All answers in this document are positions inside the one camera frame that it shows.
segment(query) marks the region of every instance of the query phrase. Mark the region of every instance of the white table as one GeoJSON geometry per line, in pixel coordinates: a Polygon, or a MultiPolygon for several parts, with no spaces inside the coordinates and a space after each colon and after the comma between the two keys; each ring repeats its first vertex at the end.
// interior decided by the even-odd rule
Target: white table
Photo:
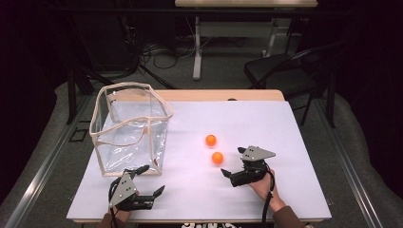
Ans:
{"type": "MultiPolygon", "coordinates": [[[[176,0],[176,7],[183,8],[314,8],[317,0],[176,0]]],[[[277,34],[277,19],[271,22],[201,22],[196,17],[195,22],[195,65],[193,79],[201,78],[202,50],[201,36],[219,37],[270,37],[263,57],[268,57],[273,49],[277,34]]]]}
{"type": "MultiPolygon", "coordinates": [[[[206,100],[210,100],[209,94],[214,91],[204,92],[206,100]]],[[[226,90],[225,96],[233,91],[237,90],[226,90]]],[[[257,95],[263,94],[263,90],[243,92],[250,95],[254,91],[257,95]]],[[[238,98],[237,93],[234,94],[229,98],[238,98]]],[[[183,100],[187,99],[191,100],[192,96],[186,96],[184,91],[183,100]]],[[[151,195],[162,185],[165,189],[155,200],[152,210],[133,212],[131,221],[260,222],[263,201],[247,185],[232,187],[230,180],[221,173],[221,168],[240,171],[242,163],[237,147],[249,145],[277,153],[266,161],[276,170],[281,196],[302,220],[321,221],[331,217],[287,102],[210,100],[170,103],[175,114],[168,125],[163,174],[134,178],[141,195],[151,195]],[[218,138],[214,148],[204,144],[208,134],[218,138]],[[224,155],[220,165],[211,162],[211,154],[215,151],[224,155]]],[[[77,222],[100,221],[107,209],[109,185],[115,179],[102,177],[93,152],[67,218],[77,222]]]]}

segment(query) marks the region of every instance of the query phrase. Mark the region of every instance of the ping pong ball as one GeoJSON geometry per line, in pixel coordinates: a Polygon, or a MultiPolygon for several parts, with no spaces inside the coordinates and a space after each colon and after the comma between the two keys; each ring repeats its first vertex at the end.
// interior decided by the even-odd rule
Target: ping pong ball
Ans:
{"type": "Polygon", "coordinates": [[[213,163],[220,164],[224,160],[224,156],[220,152],[215,152],[213,156],[211,156],[211,159],[213,160],[213,163]]]}
{"type": "Polygon", "coordinates": [[[214,135],[208,135],[207,137],[205,137],[205,143],[209,146],[213,146],[216,144],[216,137],[214,135]]]}

